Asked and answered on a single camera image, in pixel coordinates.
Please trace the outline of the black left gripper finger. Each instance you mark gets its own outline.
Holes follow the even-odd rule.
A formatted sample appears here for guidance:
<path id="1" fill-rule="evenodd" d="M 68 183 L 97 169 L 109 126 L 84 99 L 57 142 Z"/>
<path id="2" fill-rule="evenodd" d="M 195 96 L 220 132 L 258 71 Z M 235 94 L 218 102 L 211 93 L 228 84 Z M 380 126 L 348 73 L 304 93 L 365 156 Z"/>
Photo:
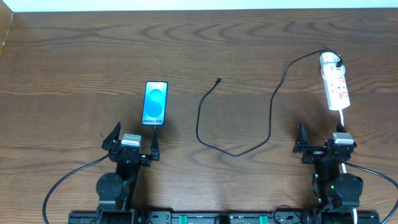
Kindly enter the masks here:
<path id="1" fill-rule="evenodd" d="M 154 126 L 154 133 L 153 133 L 153 137 L 152 137 L 152 143 L 151 143 L 151 160 L 152 161 L 159 161 L 160 159 L 160 150 L 159 150 L 159 143 L 158 143 L 158 131 L 157 131 L 157 127 Z"/>
<path id="2" fill-rule="evenodd" d="M 105 151 L 112 151 L 115 146 L 120 143 L 119 134 L 121 130 L 121 123 L 118 122 L 114 129 L 108 134 L 108 136 L 104 139 L 101 147 Z"/>

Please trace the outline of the blue screen Galaxy smartphone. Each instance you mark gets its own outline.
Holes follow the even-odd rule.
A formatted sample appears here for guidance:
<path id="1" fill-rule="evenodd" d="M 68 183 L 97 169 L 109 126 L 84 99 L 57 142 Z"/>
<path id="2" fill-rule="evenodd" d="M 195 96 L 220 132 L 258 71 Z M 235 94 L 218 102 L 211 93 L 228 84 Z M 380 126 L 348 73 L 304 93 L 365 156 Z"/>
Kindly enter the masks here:
<path id="1" fill-rule="evenodd" d="M 146 83 L 141 124 L 164 125 L 168 89 L 167 82 L 151 81 Z"/>

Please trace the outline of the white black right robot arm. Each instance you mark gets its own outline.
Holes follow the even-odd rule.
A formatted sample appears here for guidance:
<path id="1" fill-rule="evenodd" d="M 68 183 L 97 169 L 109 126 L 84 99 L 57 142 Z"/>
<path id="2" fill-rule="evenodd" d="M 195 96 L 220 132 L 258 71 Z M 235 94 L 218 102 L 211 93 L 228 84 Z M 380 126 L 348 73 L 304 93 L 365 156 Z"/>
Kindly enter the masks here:
<path id="1" fill-rule="evenodd" d="M 338 124 L 331 139 L 323 146 L 310 144 L 303 122 L 298 125 L 298 137 L 292 152 L 302 155 L 303 164 L 313 164 L 313 190 L 320 199 L 318 208 L 303 212 L 302 223 L 332 223 L 343 220 L 344 214 L 353 215 L 359 207 L 359 198 L 363 192 L 362 178 L 350 173 L 340 172 L 340 165 L 351 158 L 356 143 L 350 133 Z"/>

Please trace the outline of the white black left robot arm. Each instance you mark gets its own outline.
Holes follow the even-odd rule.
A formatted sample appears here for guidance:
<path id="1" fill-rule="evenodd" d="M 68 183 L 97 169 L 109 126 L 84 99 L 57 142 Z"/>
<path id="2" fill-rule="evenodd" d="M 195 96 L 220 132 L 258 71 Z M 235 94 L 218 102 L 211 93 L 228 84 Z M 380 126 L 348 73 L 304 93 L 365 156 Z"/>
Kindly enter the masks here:
<path id="1" fill-rule="evenodd" d="M 147 213 L 132 206 L 134 191 L 141 167 L 149 167 L 160 159 L 157 128 L 154 127 L 150 154 L 141 152 L 142 137 L 125 134 L 119 139 L 121 123 L 109 133 L 102 143 L 116 170 L 102 175 L 96 184 L 99 196 L 97 223 L 147 223 Z"/>

